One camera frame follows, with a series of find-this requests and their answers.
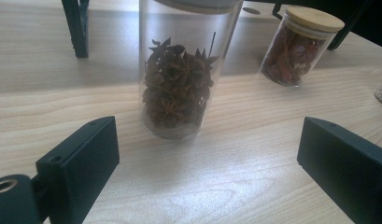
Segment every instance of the wooden table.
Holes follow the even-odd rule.
[[[349,34],[303,86],[282,87],[258,73],[273,5],[248,3],[262,14],[241,14],[205,127],[167,141],[138,119],[137,3],[92,1],[90,57],[77,59],[60,1],[0,0],[0,177],[34,176],[72,132],[114,115],[120,164],[84,223],[351,223],[296,156],[305,116],[382,147],[382,48]]]

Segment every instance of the jar of dried red chili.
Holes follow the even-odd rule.
[[[310,7],[287,7],[262,61],[261,72],[284,86],[298,86],[345,24]]]

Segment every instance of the jar of star anise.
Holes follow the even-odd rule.
[[[198,133],[243,0],[140,1],[140,117],[153,134]]]
[[[309,7],[287,7],[262,61],[261,72],[284,86],[298,86],[345,24]]]

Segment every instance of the round wooden lid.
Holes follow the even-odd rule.
[[[326,12],[310,7],[291,6],[286,9],[287,15],[298,24],[324,32],[338,32],[345,23]]]

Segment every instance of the black stand leg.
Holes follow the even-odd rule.
[[[62,0],[72,45],[78,58],[87,58],[89,0]]]

